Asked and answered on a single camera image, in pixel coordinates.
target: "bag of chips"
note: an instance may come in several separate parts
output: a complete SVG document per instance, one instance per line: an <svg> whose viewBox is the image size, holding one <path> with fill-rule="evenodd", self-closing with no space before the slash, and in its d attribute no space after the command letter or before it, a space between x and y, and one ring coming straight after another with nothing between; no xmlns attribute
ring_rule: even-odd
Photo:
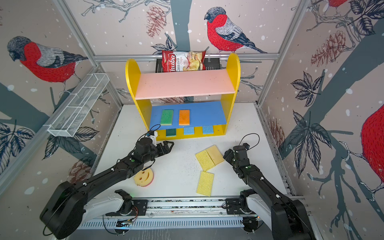
<svg viewBox="0 0 384 240"><path fill-rule="evenodd" d="M205 70L203 52L162 51L163 72Z"/></svg>

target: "white wire basket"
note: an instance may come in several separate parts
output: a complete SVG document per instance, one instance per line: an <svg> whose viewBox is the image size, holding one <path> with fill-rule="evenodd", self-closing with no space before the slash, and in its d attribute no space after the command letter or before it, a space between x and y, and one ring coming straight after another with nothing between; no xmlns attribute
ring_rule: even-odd
<svg viewBox="0 0 384 240"><path fill-rule="evenodd" d="M109 78L105 73L90 74L84 86L77 93L70 94L74 95L73 99L52 123L48 132L55 137L73 137L108 82Z"/></svg>

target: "orange sponge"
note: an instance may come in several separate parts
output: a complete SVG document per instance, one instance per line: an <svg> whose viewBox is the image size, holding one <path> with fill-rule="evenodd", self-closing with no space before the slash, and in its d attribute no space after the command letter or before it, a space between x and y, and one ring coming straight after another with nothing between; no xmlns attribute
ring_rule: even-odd
<svg viewBox="0 0 384 240"><path fill-rule="evenodd" d="M189 110L180 110L179 126L189 126Z"/></svg>

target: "bird's red breast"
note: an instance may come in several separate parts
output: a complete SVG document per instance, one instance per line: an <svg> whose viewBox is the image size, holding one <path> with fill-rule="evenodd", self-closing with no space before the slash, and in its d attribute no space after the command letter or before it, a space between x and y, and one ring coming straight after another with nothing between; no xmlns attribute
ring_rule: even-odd
<svg viewBox="0 0 384 240"><path fill-rule="evenodd" d="M76 63L70 63L59 68L44 68L39 66L37 61L41 58L41 52L39 47L34 42L25 45L24 55L26 61L20 62L41 80L62 83L74 74Z"/></svg>
<svg viewBox="0 0 384 240"><path fill-rule="evenodd" d="M361 144L365 159L384 182L384 105L364 122Z"/></svg>
<svg viewBox="0 0 384 240"><path fill-rule="evenodd" d="M338 7L341 4L345 3L347 0L329 0L329 5L331 7Z"/></svg>
<svg viewBox="0 0 384 240"><path fill-rule="evenodd" d="M218 15L212 23L207 22L208 29L208 39L217 49L220 51L236 51L237 49L243 47L242 44L232 43L231 41L225 40L220 37L216 32L216 28L224 26L227 21L227 15L220 14Z"/></svg>

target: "yellow bottom shelf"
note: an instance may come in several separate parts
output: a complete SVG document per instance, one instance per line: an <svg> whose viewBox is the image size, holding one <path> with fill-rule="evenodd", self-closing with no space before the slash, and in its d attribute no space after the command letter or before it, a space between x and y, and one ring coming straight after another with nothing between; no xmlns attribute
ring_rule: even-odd
<svg viewBox="0 0 384 240"><path fill-rule="evenodd" d="M175 140L175 139L187 139L187 138L195 138L195 137L213 137L213 136L222 136L225 135L223 131L223 127L226 125L215 125L213 134L203 134L203 127L195 127L195 134L193 135L184 135L183 128L176 129L175 137L167 137L166 130L158 130L156 141L165 141L165 140Z"/></svg>

